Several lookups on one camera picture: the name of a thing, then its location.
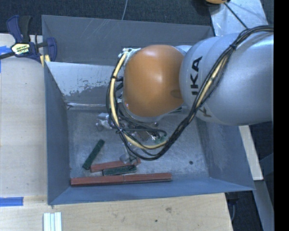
wooden plank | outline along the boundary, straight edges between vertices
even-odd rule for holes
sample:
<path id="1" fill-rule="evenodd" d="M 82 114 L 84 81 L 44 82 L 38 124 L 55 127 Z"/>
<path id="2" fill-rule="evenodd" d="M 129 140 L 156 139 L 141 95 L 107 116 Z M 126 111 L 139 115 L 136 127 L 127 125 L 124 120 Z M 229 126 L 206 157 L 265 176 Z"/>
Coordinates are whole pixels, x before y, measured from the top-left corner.
<path id="1" fill-rule="evenodd" d="M 134 161 L 134 165 L 138 165 L 141 163 L 141 160 L 138 158 L 137 161 Z M 107 163 L 101 163 L 101 164 L 93 164 L 91 165 L 90 172 L 99 172 L 102 171 L 103 169 L 108 169 L 108 168 L 114 168 L 114 167 L 122 167 L 126 165 L 131 165 L 131 163 L 123 163 L 122 161 L 113 161 L 113 162 L 107 162 Z"/>
<path id="2" fill-rule="evenodd" d="M 243 145 L 246 151 L 246 156 L 250 165 L 252 178 L 253 180 L 263 180 L 263 175 L 262 175 L 261 167 L 259 164 L 258 155 L 257 155 L 254 141 L 250 132 L 250 127 L 248 125 L 239 126 L 239 130 L 240 130 Z"/>
<path id="3" fill-rule="evenodd" d="M 160 182 L 170 181 L 171 179 L 171 173 L 78 177 L 71 179 L 71 186 L 101 186 L 113 184 Z"/>
<path id="4" fill-rule="evenodd" d="M 23 207 L 0 209 L 0 230 L 42 230 L 46 212 L 61 212 L 64 231 L 232 231 L 225 195 L 46 204 L 46 196 L 25 197 Z"/>

wooden table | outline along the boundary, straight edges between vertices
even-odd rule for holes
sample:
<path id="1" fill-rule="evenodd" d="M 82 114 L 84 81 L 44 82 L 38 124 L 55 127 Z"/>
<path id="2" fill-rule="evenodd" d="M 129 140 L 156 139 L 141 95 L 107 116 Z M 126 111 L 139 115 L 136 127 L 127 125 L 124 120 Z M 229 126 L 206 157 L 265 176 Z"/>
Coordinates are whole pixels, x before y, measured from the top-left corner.
<path id="1" fill-rule="evenodd" d="M 0 46 L 11 46 L 13 38 L 9 34 L 0 34 Z M 2 60 L 2 71 L 15 69 L 15 64 L 19 69 L 25 70 L 26 64 L 32 64 L 36 67 L 35 71 L 39 79 L 28 83 L 8 83 L 6 80 L 1 82 L 0 74 L 0 130 L 2 126 L 6 128 L 2 134 L 13 140 L 13 145 L 9 146 L 8 140 L 0 135 L 0 196 L 23 196 L 23 206 L 1 207 L 0 208 L 0 230 L 3 231 L 32 231 L 43 229 L 43 213 L 61 212 L 62 225 L 64 231 L 79 230 L 124 230 L 124 231 L 184 231 L 184 230 L 210 230 L 210 231 L 232 231 L 232 224 L 226 203 L 224 193 L 206 194 L 187 197 L 99 202 L 73 205 L 47 204 L 46 192 L 46 153 L 41 153 L 40 148 L 45 148 L 44 141 L 42 145 L 29 143 L 36 141 L 34 138 L 45 136 L 44 122 L 40 118 L 45 114 L 44 99 L 40 98 L 33 102 L 19 103 L 16 106 L 8 107 L 9 97 L 19 95 L 21 85 L 31 85 L 32 92 L 40 92 L 43 86 L 43 79 L 40 79 L 42 66 L 30 59 L 16 59 L 15 57 Z M 2 90 L 10 90 L 9 95 Z M 25 114 L 16 112 L 17 108 L 26 110 Z M 18 116 L 26 117 L 22 124 L 17 120 Z M 24 126 L 30 125 L 28 131 Z M 26 131 L 31 136 L 30 140 L 14 140 L 14 131 Z M 251 135 L 248 127 L 242 127 L 244 133 L 243 141 L 247 148 L 249 162 L 253 177 L 261 180 L 262 175 L 259 168 L 259 162 L 255 159 L 255 150 L 250 143 Z M 23 162 L 14 162 L 13 153 L 24 155 Z"/>

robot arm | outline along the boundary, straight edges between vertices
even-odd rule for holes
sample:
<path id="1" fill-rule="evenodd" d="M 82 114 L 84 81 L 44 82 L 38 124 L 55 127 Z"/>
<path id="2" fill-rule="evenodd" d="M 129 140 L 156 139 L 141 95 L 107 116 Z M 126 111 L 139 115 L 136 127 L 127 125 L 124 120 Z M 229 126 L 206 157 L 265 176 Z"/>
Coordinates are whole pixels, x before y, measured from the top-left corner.
<path id="1" fill-rule="evenodd" d="M 161 157 L 196 115 L 208 122 L 233 126 L 271 120 L 273 31 L 270 26 L 259 26 L 240 34 L 209 38 L 191 47 L 185 56 L 177 48 L 151 46 L 137 51 L 124 63 L 128 54 L 125 51 L 111 78 L 107 96 L 110 117 L 128 150 L 145 160 Z M 114 86 L 123 65 L 125 88 L 121 107 L 125 112 L 122 114 L 149 124 L 183 103 L 190 109 L 166 141 L 142 145 L 121 126 Z M 161 93 L 156 98 L 154 93 L 159 90 Z M 131 145 L 143 151 L 162 149 L 143 157 Z"/>

blue clamp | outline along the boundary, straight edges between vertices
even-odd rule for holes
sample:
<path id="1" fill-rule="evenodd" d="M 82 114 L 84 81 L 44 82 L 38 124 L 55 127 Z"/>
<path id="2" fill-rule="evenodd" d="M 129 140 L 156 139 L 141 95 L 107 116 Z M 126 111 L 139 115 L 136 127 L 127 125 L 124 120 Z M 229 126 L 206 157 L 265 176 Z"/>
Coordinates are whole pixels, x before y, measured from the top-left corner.
<path id="1" fill-rule="evenodd" d="M 12 51 L 15 53 L 16 57 L 26 57 L 33 59 L 39 63 L 41 54 L 39 53 L 39 48 L 47 46 L 48 55 L 51 61 L 54 61 L 57 56 L 57 46 L 55 38 L 47 38 L 46 42 L 36 43 L 30 42 L 30 36 L 28 33 L 28 25 L 31 16 L 18 16 L 14 15 L 7 20 L 7 28 L 9 33 L 14 37 L 15 44 L 11 46 Z"/>

black wire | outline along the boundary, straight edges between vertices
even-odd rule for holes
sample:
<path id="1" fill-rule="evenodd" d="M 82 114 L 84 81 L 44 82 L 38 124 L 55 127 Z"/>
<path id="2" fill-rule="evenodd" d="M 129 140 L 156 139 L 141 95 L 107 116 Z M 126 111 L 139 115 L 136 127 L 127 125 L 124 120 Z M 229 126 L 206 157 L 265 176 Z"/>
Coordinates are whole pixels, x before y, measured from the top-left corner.
<path id="1" fill-rule="evenodd" d="M 246 28 L 248 29 L 247 25 L 238 17 L 238 15 L 229 7 L 229 5 L 225 2 L 224 5 L 230 10 L 230 12 L 238 19 L 238 21 Z"/>

